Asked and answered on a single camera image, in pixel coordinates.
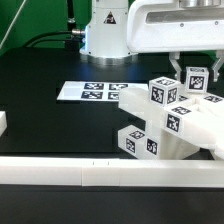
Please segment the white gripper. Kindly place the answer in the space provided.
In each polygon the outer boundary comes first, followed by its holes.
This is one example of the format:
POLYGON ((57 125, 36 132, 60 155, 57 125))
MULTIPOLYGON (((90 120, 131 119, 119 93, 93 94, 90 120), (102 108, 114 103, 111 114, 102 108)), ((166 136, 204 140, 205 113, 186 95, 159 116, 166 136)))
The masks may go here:
POLYGON ((127 20, 132 52, 170 52, 169 61, 181 80, 183 51, 216 51, 212 66, 218 81, 224 64, 224 0, 135 0, 127 20))

